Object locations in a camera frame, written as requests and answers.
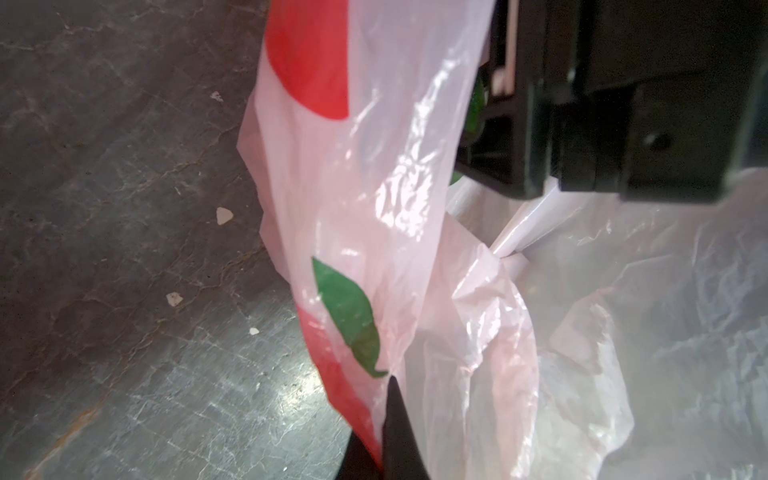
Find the pink plastic bag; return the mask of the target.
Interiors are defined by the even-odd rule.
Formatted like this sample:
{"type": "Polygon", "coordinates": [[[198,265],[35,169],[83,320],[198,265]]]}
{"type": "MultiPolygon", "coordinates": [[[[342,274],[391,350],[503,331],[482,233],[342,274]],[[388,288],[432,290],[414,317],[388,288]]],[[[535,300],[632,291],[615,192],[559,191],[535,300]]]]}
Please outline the pink plastic bag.
{"type": "Polygon", "coordinates": [[[763,479],[767,164],[712,203],[458,172],[498,1],[274,1],[238,150],[328,401],[430,479],[763,479]]]}

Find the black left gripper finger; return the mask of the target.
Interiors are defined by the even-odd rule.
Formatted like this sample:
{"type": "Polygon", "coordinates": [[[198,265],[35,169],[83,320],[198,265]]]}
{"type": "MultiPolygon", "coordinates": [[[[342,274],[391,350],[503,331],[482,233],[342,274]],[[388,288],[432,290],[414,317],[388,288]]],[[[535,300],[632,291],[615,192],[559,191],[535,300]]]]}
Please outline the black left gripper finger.
{"type": "Polygon", "coordinates": [[[430,479],[419,453],[399,383],[395,377],[389,380],[387,394],[381,462],[377,464],[363,442],[352,433],[336,474],[336,480],[430,479]]]}

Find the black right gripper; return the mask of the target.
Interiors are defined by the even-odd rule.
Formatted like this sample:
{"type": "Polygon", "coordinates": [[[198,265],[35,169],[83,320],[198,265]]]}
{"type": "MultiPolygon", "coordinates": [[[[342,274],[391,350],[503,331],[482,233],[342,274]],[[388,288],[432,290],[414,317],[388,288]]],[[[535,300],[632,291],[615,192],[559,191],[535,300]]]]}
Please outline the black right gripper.
{"type": "Polygon", "coordinates": [[[763,1],[498,1],[459,173],[518,200],[712,203],[767,164],[763,1]]]}

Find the dark green pepper fruit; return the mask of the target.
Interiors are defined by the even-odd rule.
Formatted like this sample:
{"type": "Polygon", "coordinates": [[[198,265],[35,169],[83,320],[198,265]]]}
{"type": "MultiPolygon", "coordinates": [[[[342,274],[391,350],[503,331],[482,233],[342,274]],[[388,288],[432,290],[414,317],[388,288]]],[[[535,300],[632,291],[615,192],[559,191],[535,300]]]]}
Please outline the dark green pepper fruit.
{"type": "Polygon", "coordinates": [[[469,149],[482,135],[484,121],[481,118],[481,114],[486,106],[486,100],[484,74],[480,72],[475,78],[470,96],[456,161],[459,161],[461,155],[467,156],[469,149]]]}

